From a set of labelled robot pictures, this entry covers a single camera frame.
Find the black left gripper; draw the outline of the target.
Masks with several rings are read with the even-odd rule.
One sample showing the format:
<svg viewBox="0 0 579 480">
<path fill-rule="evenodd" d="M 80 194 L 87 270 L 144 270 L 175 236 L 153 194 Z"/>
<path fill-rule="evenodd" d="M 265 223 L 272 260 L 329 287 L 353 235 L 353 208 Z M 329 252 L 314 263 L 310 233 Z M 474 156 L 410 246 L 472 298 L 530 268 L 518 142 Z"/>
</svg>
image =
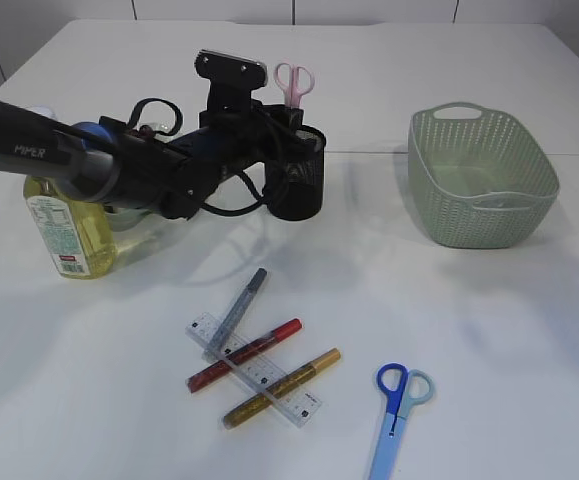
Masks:
<svg viewBox="0 0 579 480">
<path fill-rule="evenodd" d="M 282 140 L 301 126 L 300 109 L 251 102 L 246 112 L 200 114 L 200 128 L 188 135 L 190 163 L 208 170 L 220 185 L 231 178 L 245 184 L 256 200 L 263 194 L 265 164 L 282 161 Z"/>
</svg>

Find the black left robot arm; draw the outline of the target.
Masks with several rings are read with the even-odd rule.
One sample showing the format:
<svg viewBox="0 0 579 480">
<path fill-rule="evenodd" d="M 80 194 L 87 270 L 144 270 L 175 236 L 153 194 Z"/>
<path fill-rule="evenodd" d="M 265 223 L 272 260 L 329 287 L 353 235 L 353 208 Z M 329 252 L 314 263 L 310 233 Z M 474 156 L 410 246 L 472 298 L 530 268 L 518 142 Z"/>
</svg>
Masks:
<svg viewBox="0 0 579 480">
<path fill-rule="evenodd" d="M 280 130 L 262 109 L 222 115 L 169 142 L 103 117 L 89 128 L 63 124 L 0 101 L 0 171 L 46 178 L 68 198 L 166 219 L 199 210 L 223 217 L 266 207 L 283 220 L 318 208 L 290 158 L 305 160 L 308 143 Z"/>
</svg>

